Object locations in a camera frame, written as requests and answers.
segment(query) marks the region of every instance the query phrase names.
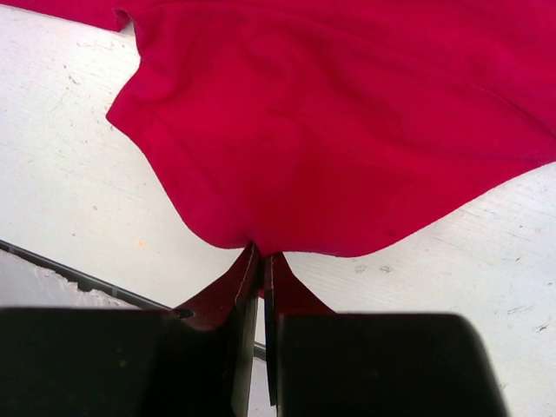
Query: black plastic part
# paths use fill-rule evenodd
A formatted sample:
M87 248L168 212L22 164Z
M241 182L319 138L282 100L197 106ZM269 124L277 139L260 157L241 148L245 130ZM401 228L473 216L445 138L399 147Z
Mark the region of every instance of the black plastic part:
M160 303L141 297L140 295L134 294L126 289L116 287L113 284L99 280L94 276L87 275L81 271L67 267L56 261L52 261L51 259L34 254L29 250L19 248L11 243L0 241L0 250L18 256L19 258L37 265L38 267L50 269L60 276L63 276L68 281L75 282L82 291L87 292L92 289L96 289L139 308L165 311L170 310L169 307ZM180 317L189 318L189 314L194 314L194 312L181 312ZM266 348L261 343L255 342L254 357L263 361L266 360Z
M0 308L0 415L246 417L260 266L174 311Z
M479 336L450 314L282 316L278 415L506 416Z
M264 310L267 342L267 376L270 404L277 393L278 320L284 314L334 314L326 304L305 287L290 269L284 254L271 255L265 261Z

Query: white surface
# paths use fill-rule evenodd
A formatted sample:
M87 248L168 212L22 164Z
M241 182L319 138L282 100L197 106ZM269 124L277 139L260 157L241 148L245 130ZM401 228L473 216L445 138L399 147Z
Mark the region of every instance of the white surface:
M0 239L169 306L223 273L238 251L192 235L104 119L132 31L1 6L0 30ZM377 254L288 259L338 310L462 313L513 415L556 415L554 180L554 164L523 175Z
M0 250L0 307L135 308Z

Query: scratch mark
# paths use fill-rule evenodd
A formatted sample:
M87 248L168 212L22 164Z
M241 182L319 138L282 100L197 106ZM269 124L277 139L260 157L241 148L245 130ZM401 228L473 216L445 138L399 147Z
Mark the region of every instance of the scratch mark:
M476 215L475 213L471 213L471 212L469 212L467 210L464 210L464 209L460 209L460 212L465 213L466 215L472 215L473 217L480 217L479 215Z
M108 46L99 45L98 43L79 43L76 42L79 48L102 48L103 50L114 50L114 48L109 48Z
M537 213L539 213L540 215L547 215L548 217L552 217L554 219L556 219L556 215L553 215L552 213L547 213L546 211L539 211L539 210L535 210Z
M466 252L466 250L464 248L462 248L462 247L460 247L456 244L453 244L451 242L444 241L444 240L440 239L439 237L434 237L433 239L435 239L436 241L442 242L442 243L446 243L446 245L453 246L454 248L457 248L459 250L462 250L462 251Z
M527 239L526 237L516 235L515 233L507 232L510 236L517 237L518 239L523 239L524 241L532 242L531 239Z
M50 115L54 112L54 110L56 110L58 107L60 107L60 104L62 104L63 99L68 95L70 91L66 90L62 96L60 97L60 100L58 100L58 103L56 103L56 105L49 111L49 117Z
M78 83L76 80L74 80L72 78L72 76L68 76L68 78L70 79L71 82L73 82L75 85L79 85L80 83Z
M510 314L517 314L517 313L528 313L531 310L533 310L534 308L535 308L534 305L532 305L532 306L519 306L519 307L516 307L516 308L512 308L510 310L507 310L506 314L510 315Z

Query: white table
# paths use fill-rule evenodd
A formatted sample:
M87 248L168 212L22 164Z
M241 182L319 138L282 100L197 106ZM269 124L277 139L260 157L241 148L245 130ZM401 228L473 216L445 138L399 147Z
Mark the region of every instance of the white table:
M0 239L174 306L239 251L195 237L106 122L138 61L131 28L0 6ZM513 415L556 415L554 180L537 169L379 253L288 260L336 310L465 315Z

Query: red fabric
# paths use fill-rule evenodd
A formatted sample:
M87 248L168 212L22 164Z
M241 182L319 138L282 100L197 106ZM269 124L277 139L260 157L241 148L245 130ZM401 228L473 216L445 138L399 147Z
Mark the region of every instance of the red fabric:
M118 0L0 0L0 3L108 30L121 30L129 21L116 7Z
M111 7L142 60L108 118L216 246L366 254L556 160L553 0Z

